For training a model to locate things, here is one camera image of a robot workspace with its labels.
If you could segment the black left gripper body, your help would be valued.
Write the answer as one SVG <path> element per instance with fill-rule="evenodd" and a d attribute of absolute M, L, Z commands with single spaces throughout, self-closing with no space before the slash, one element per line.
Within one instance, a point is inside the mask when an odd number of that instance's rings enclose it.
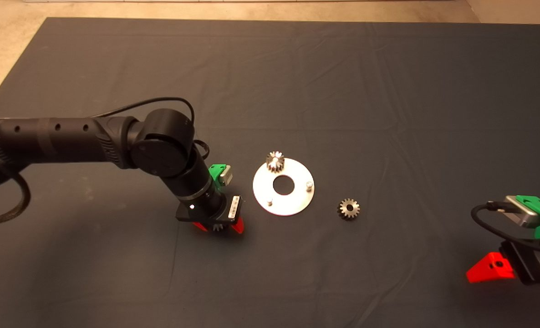
<path fill-rule="evenodd" d="M 175 218 L 181 222 L 201 222 L 208 226 L 229 226 L 241 212 L 241 195 L 227 195 L 210 183 L 193 199 L 180 198 Z"/>

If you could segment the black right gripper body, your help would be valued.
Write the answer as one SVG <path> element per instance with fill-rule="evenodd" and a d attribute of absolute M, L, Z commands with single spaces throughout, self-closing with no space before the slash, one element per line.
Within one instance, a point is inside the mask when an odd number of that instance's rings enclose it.
<path fill-rule="evenodd" d="M 540 251 L 532 250 L 512 241 L 503 241 L 500 253 L 509 260 L 512 270 L 522 284 L 540 284 Z"/>

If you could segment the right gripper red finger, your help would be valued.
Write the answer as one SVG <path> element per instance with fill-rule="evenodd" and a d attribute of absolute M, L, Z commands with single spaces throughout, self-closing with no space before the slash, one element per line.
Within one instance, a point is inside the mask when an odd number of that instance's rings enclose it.
<path fill-rule="evenodd" d="M 500 252 L 487 253 L 466 272 L 470 284 L 515 279 L 515 272 L 508 259 Z"/>

